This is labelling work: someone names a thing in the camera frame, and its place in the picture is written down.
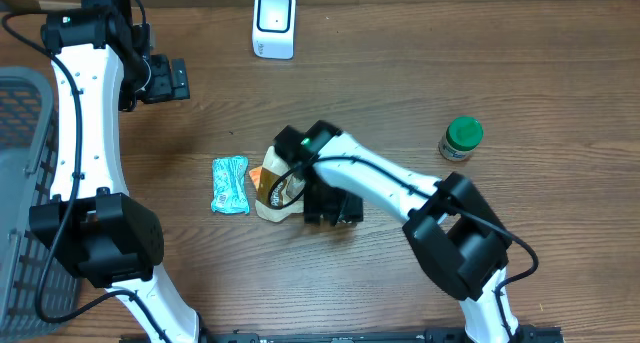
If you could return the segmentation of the brown snack bag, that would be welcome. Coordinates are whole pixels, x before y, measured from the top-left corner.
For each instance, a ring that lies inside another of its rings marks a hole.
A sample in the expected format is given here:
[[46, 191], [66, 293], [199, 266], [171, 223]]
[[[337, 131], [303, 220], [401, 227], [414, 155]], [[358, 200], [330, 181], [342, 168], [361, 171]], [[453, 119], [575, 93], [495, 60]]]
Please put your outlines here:
[[291, 166], [270, 146], [261, 165], [260, 187], [256, 193], [256, 212], [264, 220], [279, 223], [304, 210], [304, 189], [322, 182], [316, 176], [304, 178], [300, 171], [290, 173]]

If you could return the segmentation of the green lid jar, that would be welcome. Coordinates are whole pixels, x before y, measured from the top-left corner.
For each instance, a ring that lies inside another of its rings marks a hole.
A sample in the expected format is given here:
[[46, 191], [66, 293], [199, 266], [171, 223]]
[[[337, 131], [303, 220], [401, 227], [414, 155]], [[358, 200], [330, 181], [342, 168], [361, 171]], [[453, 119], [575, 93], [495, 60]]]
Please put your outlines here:
[[471, 157], [483, 137], [484, 130], [477, 119], [471, 116], [459, 116], [445, 130], [438, 149], [447, 160], [464, 161]]

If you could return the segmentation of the orange tissue pack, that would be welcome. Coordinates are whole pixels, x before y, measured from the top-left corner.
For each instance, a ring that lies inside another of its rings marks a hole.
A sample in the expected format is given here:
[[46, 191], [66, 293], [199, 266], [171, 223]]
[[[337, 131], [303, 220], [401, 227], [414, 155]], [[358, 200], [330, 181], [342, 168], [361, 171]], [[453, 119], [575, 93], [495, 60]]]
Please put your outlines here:
[[256, 190], [258, 190], [260, 187], [261, 173], [262, 173], [261, 166], [255, 167], [249, 171], [249, 177]]

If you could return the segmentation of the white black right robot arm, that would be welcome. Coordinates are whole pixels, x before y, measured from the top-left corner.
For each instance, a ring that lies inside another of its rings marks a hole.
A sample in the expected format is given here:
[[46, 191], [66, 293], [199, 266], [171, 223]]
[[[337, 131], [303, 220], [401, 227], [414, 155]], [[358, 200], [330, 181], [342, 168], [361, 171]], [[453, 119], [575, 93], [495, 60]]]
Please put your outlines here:
[[286, 128], [276, 150], [291, 166], [374, 204], [402, 222], [424, 273], [460, 303], [474, 342], [515, 342], [519, 323], [504, 288], [514, 239], [464, 176], [446, 179], [406, 169], [325, 122]]

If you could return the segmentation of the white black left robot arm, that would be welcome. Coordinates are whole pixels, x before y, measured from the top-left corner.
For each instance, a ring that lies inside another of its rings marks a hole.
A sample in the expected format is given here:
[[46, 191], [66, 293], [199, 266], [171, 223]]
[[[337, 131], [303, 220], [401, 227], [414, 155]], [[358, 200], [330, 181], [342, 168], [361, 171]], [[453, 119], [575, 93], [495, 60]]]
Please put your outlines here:
[[58, 89], [58, 158], [50, 200], [29, 225], [52, 260], [76, 278], [117, 297], [153, 342], [197, 342], [198, 313], [181, 298], [163, 266], [158, 217], [125, 183], [119, 116], [138, 103], [190, 95], [180, 59], [153, 53], [139, 0], [81, 0], [52, 11], [42, 26]]

